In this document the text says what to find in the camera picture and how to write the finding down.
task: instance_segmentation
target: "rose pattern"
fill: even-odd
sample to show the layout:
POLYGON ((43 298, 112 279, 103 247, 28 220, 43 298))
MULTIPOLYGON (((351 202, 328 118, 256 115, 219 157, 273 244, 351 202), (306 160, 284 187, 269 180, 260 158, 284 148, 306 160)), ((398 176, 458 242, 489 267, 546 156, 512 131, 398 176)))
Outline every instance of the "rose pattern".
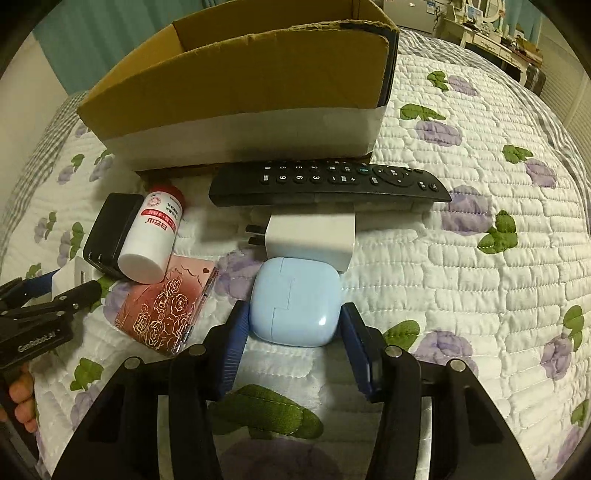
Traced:
POLYGON ((149 322, 150 308, 145 303, 143 303, 142 311, 138 313, 138 317, 135 319, 134 322, 134 332, 137 333, 138 336, 143 338, 148 330, 149 322))
POLYGON ((173 317, 182 315, 187 310, 188 306, 189 301, 187 300, 187 296, 179 293, 171 303, 170 314, 173 317))
POLYGON ((164 320, 166 317, 166 308, 168 306, 168 295, 163 290, 158 295, 156 295, 156 299, 154 300, 154 311, 158 312, 158 320, 164 320))
POLYGON ((544 345, 540 365, 546 370, 546 377, 560 380, 570 367, 573 342, 566 335, 558 335, 544 345))
POLYGON ((160 343, 164 343, 164 338, 162 336, 163 331, 164 322, 162 322, 162 320, 152 320, 148 325, 148 332, 145 335, 146 345, 155 350, 159 349, 160 343))
POLYGON ((441 212, 441 227, 459 235, 484 233, 493 225, 488 198, 468 185, 449 192, 452 201, 441 212))
POLYGON ((413 355, 417 360, 437 365, 446 365, 452 358, 459 358, 478 376, 478 366, 471 358, 472 345, 452 332, 438 330, 426 334, 413 355))

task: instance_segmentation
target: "remote button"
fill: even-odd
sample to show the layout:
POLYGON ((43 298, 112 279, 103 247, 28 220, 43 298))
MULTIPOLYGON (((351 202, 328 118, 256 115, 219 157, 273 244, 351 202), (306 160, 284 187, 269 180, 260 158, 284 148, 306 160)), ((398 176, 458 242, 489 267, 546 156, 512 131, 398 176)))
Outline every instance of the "remote button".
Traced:
POLYGON ((403 175, 399 167, 374 167, 375 175, 396 187, 408 187, 413 184, 410 176, 403 175))
POLYGON ((353 182, 351 181, 351 179, 348 179, 346 176, 344 175, 332 175, 331 177, 329 177, 329 182, 337 184, 337 185, 349 185, 349 184, 353 184, 353 182))

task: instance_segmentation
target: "tv remote control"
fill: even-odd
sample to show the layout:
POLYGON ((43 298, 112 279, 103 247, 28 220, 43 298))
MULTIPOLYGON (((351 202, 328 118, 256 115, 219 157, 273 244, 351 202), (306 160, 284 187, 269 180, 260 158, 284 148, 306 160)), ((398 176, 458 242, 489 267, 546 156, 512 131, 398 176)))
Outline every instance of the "tv remote control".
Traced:
POLYGON ((209 198, 218 207, 452 200, 443 184, 427 171, 346 160, 224 165, 212 181, 209 198))

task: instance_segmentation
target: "bed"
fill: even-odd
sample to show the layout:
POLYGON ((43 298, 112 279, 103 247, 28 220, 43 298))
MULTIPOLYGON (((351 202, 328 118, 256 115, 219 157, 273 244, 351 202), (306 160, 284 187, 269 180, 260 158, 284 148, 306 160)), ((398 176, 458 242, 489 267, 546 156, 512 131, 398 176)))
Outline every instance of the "bed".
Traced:
MULTIPOLYGON (((106 196, 144 189, 77 118, 82 96, 62 107, 13 193, 0 282, 81 255, 106 196)), ((346 301, 388 343, 421 360, 465 360, 536 477, 552 478, 590 421, 589 181, 576 146, 545 104, 486 60, 403 31, 373 161, 426 169, 453 201, 356 205, 355 252, 342 275, 346 301)), ((244 227, 264 222, 269 210, 220 215, 207 198, 209 181, 174 181, 189 204, 174 252, 215 260, 220 269, 189 344, 248 298, 264 260, 244 227)), ((74 340, 31 364, 37 443, 49 474, 121 362, 161 359, 114 326, 129 284, 105 284, 102 305, 75 320, 74 340)), ((211 411, 226 479, 365 476, 381 408, 357 391, 341 342, 298 349, 249 338, 227 398, 211 411)), ((428 400, 423 406, 417 479, 428 478, 428 400)), ((166 411, 163 398, 161 419, 166 411)), ((171 479, 159 425, 161 477, 171 479)))

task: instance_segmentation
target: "red bottle cap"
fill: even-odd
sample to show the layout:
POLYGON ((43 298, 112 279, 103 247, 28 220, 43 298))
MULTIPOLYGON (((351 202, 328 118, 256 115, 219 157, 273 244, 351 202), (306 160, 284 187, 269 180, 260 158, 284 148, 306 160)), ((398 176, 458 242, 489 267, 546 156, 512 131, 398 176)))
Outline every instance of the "red bottle cap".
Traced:
POLYGON ((178 188, 176 188, 171 183, 161 183, 160 185, 154 185, 150 189, 149 193, 154 193, 154 192, 164 192, 164 193, 168 193, 169 195, 172 195, 181 204, 181 207, 183 208, 183 211, 184 211, 186 202, 184 199, 183 192, 181 192, 178 188))

